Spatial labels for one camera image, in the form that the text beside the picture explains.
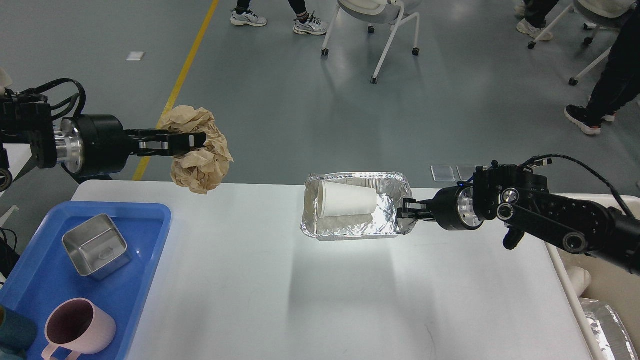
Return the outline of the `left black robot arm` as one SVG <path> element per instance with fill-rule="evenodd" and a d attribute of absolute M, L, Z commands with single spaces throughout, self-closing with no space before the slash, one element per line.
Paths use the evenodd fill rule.
<path fill-rule="evenodd" d="M 9 86 L 9 80 L 2 80 L 1 145 L 30 146 L 23 173 L 61 165 L 77 182 L 105 179 L 121 172 L 131 155 L 175 157 L 205 146 L 203 132 L 124 129 L 115 116 L 83 114 L 86 91 L 74 79 L 55 79 L 23 91 Z"/>

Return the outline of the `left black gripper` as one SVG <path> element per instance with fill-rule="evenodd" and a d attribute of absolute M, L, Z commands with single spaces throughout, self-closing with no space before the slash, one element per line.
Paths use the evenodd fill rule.
<path fill-rule="evenodd" d="M 162 129 L 128 129 L 112 115 L 65 117 L 54 126 L 56 161 L 74 179 L 109 179 L 128 157 L 182 157 L 204 148 L 206 137 L 167 137 Z"/>

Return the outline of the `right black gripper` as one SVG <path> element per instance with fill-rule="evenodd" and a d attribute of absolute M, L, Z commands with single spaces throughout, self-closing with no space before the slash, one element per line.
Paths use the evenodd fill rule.
<path fill-rule="evenodd" d="M 441 228 L 448 231 L 474 231 L 483 224 L 483 220 L 474 210 L 473 188 L 468 186 L 443 188 L 433 199 L 403 198 L 402 207 L 397 208 L 397 218 L 436 221 Z"/>

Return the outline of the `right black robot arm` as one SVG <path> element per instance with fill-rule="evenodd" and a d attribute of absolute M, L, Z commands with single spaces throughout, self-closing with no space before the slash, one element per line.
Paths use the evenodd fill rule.
<path fill-rule="evenodd" d="M 640 272 L 640 223 L 615 187 L 592 168 L 618 203 L 605 207 L 589 200 L 552 194 L 547 178 L 534 168 L 548 166 L 556 155 L 538 155 L 521 164 L 476 166 L 466 181 L 444 187 L 434 198 L 403 198 L 398 219 L 429 221 L 448 231 L 474 231 L 485 221 L 505 224 L 506 249 L 515 249 L 529 234 L 572 255 L 595 257 Z"/>

